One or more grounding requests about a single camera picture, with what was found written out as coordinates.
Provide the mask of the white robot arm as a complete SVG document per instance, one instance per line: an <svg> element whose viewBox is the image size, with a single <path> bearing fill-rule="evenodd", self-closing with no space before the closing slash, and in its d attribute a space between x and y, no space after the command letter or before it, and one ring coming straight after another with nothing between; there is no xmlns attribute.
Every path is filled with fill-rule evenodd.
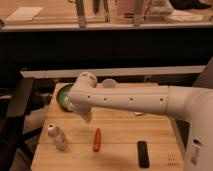
<svg viewBox="0 0 213 171"><path fill-rule="evenodd" d="M183 86L97 88L97 78L81 73L69 92L74 111L93 106L165 115L190 124L184 171L213 171L213 89Z"/></svg>

